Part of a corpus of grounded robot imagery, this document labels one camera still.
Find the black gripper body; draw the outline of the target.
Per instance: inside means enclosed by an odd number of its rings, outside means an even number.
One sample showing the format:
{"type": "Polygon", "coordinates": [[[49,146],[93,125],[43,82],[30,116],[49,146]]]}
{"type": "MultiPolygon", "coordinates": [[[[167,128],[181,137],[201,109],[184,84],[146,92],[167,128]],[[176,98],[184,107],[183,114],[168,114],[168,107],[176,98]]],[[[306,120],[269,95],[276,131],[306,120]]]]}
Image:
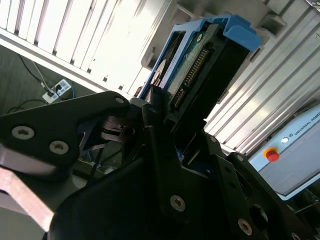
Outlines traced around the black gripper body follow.
{"type": "Polygon", "coordinates": [[[218,183],[170,169],[158,190],[151,163],[138,158],[69,196],[50,224],[51,240],[227,240],[231,225],[218,183]]]}

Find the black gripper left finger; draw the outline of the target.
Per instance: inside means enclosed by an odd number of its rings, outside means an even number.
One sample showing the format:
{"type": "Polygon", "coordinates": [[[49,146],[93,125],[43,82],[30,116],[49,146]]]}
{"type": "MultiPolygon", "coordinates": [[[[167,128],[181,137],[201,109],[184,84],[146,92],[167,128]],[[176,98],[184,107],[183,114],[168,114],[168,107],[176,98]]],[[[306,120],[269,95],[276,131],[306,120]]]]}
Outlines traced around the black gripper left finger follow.
{"type": "Polygon", "coordinates": [[[78,192],[72,169],[90,150],[124,143],[124,166],[142,158],[169,193],[177,152],[164,126],[163,98],[126,100],[114,91],[91,94],[0,118],[0,189],[38,224],[51,224],[61,204],[78,192]]]}

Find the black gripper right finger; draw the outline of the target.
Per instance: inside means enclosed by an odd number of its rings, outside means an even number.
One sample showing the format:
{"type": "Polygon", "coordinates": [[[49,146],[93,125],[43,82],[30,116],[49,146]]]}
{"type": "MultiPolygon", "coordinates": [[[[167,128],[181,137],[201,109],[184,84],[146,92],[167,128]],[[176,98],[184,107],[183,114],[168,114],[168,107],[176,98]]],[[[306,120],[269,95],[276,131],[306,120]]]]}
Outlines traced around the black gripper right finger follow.
{"type": "Polygon", "coordinates": [[[217,184],[218,209],[227,220],[226,239],[313,240],[306,225],[238,153],[225,155],[215,137],[201,133],[204,173],[217,184]]]}

